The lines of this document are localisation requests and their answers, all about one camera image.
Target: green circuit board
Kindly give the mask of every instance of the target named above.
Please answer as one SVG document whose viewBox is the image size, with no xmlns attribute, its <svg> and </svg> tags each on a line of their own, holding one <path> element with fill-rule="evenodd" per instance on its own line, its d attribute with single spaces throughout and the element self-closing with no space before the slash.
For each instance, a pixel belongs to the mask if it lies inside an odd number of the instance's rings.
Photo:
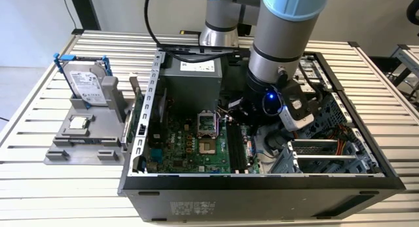
<svg viewBox="0 0 419 227">
<path fill-rule="evenodd" d="M 159 164 L 153 162 L 148 165 L 151 172 L 215 174 L 231 172 L 224 121 L 219 123 L 219 136 L 215 140 L 199 139 L 196 131 L 196 117 L 169 118 L 163 160 Z"/>
<path fill-rule="evenodd" d="M 204 118 L 200 125 L 213 128 L 213 119 Z M 217 137 L 197 137 L 197 120 L 196 116 L 169 117 L 167 127 L 167 140 L 159 148 L 161 149 L 161 159 L 148 158 L 147 170 L 151 173 L 209 173 L 231 174 L 228 140 L 227 140 L 227 123 L 225 120 L 217 120 Z M 249 136 L 248 127 L 240 126 L 241 135 L 241 153 L 243 163 L 245 163 L 247 173 L 259 173 L 257 162 L 248 149 Z"/>
</svg>

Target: white wall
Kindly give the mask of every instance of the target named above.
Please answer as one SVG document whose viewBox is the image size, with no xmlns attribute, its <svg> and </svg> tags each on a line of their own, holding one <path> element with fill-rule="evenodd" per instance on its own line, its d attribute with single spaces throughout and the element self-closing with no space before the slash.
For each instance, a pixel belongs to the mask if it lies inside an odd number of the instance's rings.
<svg viewBox="0 0 419 227">
<path fill-rule="evenodd" d="M 412 0 L 328 0 L 312 39 L 356 41 L 368 55 L 388 56 L 396 44 L 419 44 L 419 26 L 406 18 Z"/>
<path fill-rule="evenodd" d="M 101 30 L 147 33 L 144 0 L 92 0 Z M 205 22 L 207 0 L 149 0 L 148 18 L 156 34 L 200 31 Z"/>
<path fill-rule="evenodd" d="M 419 26 L 406 18 L 412 0 L 328 0 L 312 40 L 356 41 L 370 55 L 390 55 L 396 44 L 419 44 Z M 103 30 L 145 33 L 144 0 L 93 0 Z M 155 33 L 200 31 L 205 0 L 151 0 L 149 22 Z"/>
<path fill-rule="evenodd" d="M 0 26 L 0 66 L 12 67 L 47 67 L 73 30 L 63 0 L 0 0 Z"/>
</svg>

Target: gray floor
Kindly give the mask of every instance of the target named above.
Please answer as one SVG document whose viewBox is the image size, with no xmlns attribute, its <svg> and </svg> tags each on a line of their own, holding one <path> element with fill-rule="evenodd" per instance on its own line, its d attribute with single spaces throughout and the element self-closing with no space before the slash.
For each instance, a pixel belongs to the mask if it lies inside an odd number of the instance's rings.
<svg viewBox="0 0 419 227">
<path fill-rule="evenodd" d="M 45 69 L 0 67 L 0 117 L 12 117 Z M 0 120 L 0 131 L 5 124 Z"/>
</svg>

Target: metal rail table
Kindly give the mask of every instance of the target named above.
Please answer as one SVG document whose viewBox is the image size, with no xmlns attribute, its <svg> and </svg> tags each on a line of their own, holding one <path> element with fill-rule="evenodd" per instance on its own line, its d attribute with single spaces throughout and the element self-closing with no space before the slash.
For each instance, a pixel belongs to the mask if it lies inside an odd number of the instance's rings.
<svg viewBox="0 0 419 227">
<path fill-rule="evenodd" d="M 196 36 L 160 35 L 164 43 L 197 43 Z M 249 46 L 252 38 L 241 38 Z M 128 74 L 145 89 L 155 53 L 148 35 L 84 31 L 61 53 L 111 59 L 119 89 L 133 97 Z M 346 42 L 310 41 L 307 51 L 322 52 L 346 89 L 407 191 L 348 218 L 296 222 L 167 223 L 169 226 L 398 224 L 419 226 L 419 115 L 360 48 Z M 116 195 L 121 166 L 47 166 L 44 155 L 69 109 L 69 87 L 53 65 L 47 69 L 11 122 L 0 133 L 0 226 L 115 226 L 143 223 L 125 197 Z"/>
<path fill-rule="evenodd" d="M 411 73 L 419 77 L 419 46 L 399 45 L 391 57 L 396 57 L 406 66 L 404 71 L 392 81 L 392 84 L 398 86 Z"/>
</svg>

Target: hard drive label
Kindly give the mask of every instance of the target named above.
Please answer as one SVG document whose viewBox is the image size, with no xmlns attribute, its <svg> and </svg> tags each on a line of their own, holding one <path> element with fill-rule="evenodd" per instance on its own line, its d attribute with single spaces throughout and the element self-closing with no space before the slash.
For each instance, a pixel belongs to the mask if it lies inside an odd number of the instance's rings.
<svg viewBox="0 0 419 227">
<path fill-rule="evenodd" d="M 71 71 L 69 75 L 83 100 L 91 105 L 105 104 L 105 97 L 96 75 L 80 71 Z"/>
</svg>

